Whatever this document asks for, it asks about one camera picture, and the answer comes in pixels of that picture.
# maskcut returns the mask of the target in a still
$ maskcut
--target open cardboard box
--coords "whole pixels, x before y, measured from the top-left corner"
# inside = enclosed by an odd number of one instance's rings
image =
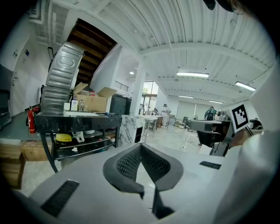
[[[87,109],[90,112],[106,112],[107,100],[113,96],[117,90],[104,87],[97,94],[95,93],[95,96],[79,95],[79,92],[87,86],[88,84],[80,82],[73,90],[73,97],[76,97],[79,103],[83,100],[84,106],[87,105]]]

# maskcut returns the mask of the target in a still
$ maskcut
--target white door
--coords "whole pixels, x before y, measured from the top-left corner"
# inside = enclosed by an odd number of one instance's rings
[[[31,54],[31,49],[31,41],[28,40],[18,56],[14,69],[14,79],[10,95],[11,116],[15,116],[26,109],[25,97],[28,86],[28,74],[31,71],[34,58],[34,55]]]

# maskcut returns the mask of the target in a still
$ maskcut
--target wooden stairs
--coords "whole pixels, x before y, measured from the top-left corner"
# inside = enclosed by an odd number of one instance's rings
[[[97,67],[117,44],[108,35],[81,19],[77,20],[67,41],[85,50],[76,85],[80,82],[90,84]]]

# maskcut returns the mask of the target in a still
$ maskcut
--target ceiling light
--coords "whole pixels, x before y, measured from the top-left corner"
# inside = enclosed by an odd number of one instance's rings
[[[218,102],[218,101],[213,101],[213,100],[209,100],[209,102],[212,102],[212,103],[220,103],[220,104],[223,104],[222,102]]]
[[[254,87],[248,86],[248,85],[246,85],[246,84],[244,84],[242,82],[236,82],[235,85],[243,87],[245,89],[249,89],[251,91],[256,91],[256,89]]]
[[[195,77],[202,77],[208,78],[209,74],[207,73],[195,73],[195,72],[177,72],[178,76],[195,76]]]
[[[186,98],[191,98],[191,99],[193,99],[193,97],[192,97],[192,96],[181,96],[181,95],[178,95],[178,96],[180,96],[180,97],[186,97]]]

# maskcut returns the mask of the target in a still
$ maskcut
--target pillar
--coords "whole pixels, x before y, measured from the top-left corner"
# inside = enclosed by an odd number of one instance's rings
[[[139,114],[139,108],[141,103],[141,97],[143,93],[143,86],[145,82],[146,77],[146,70],[144,63],[141,62],[138,65],[135,84],[134,84],[134,90],[132,93],[132,99],[131,99],[131,105],[130,105],[130,114],[132,116],[136,116]]]

